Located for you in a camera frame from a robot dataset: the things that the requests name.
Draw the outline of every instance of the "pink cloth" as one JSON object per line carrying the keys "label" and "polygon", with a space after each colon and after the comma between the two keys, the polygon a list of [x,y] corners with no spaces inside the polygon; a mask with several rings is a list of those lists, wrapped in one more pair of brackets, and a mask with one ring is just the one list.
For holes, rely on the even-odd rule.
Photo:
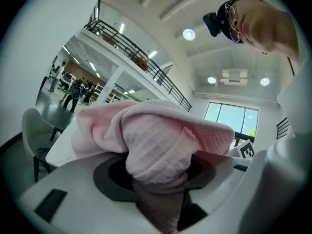
{"label": "pink cloth", "polygon": [[142,183],[176,181],[196,150],[223,155],[234,138],[232,128],[191,116],[163,100],[119,101],[89,106],[77,115],[72,146],[86,152],[129,152],[126,169]]}

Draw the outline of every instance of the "gray chair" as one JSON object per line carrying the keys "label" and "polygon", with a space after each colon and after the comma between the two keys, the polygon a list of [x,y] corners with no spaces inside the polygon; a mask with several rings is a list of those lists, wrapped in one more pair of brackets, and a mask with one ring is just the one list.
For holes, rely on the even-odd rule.
{"label": "gray chair", "polygon": [[45,161],[45,157],[54,144],[56,132],[63,132],[61,129],[45,121],[36,108],[29,108],[23,115],[22,135],[27,157],[34,163],[35,182],[38,181],[39,171],[48,173],[51,167]]}

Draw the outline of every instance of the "glass window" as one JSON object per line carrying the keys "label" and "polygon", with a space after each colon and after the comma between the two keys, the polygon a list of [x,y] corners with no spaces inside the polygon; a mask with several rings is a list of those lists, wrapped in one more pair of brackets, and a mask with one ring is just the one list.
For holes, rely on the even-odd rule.
{"label": "glass window", "polygon": [[244,112],[245,108],[243,107],[222,105],[217,122],[228,125],[232,127],[235,132],[240,133],[244,121]]}
{"label": "glass window", "polygon": [[218,119],[220,107],[221,107],[221,104],[209,103],[209,107],[208,107],[205,119],[216,122],[216,120]]}
{"label": "glass window", "polygon": [[255,137],[258,110],[221,103],[209,103],[205,119],[223,123],[232,127],[235,132]]}

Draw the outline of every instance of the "recessed light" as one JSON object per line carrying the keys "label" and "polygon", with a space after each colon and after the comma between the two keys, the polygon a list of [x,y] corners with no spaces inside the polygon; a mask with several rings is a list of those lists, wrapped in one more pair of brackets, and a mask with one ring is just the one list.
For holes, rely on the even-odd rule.
{"label": "recessed light", "polygon": [[183,31],[183,37],[187,40],[187,41],[192,41],[195,39],[195,32],[191,29],[186,29]]}
{"label": "recessed light", "polygon": [[150,58],[152,58],[154,55],[156,55],[157,54],[157,51],[153,51],[149,56],[148,56],[148,58],[150,59]]}
{"label": "recessed light", "polygon": [[119,29],[119,33],[122,34],[122,31],[123,31],[124,26],[125,26],[125,25],[122,23],[121,26],[120,26],[120,29]]}
{"label": "recessed light", "polygon": [[267,77],[264,77],[261,79],[260,83],[262,86],[268,86],[270,84],[270,79]]}
{"label": "recessed light", "polygon": [[216,79],[215,79],[214,77],[209,77],[209,78],[208,78],[208,82],[209,82],[210,84],[215,84],[215,83],[216,83]]}
{"label": "recessed light", "polygon": [[66,51],[68,54],[70,54],[69,51],[67,50],[67,48],[65,48],[65,46],[63,46],[63,48],[65,49],[65,51]]}
{"label": "recessed light", "polygon": [[94,67],[93,63],[92,62],[89,62],[91,67],[94,69],[94,71],[96,71],[96,68]]}
{"label": "recessed light", "polygon": [[80,64],[79,61],[77,61],[77,59],[76,59],[75,57],[74,57],[74,60],[75,60],[78,64]]}

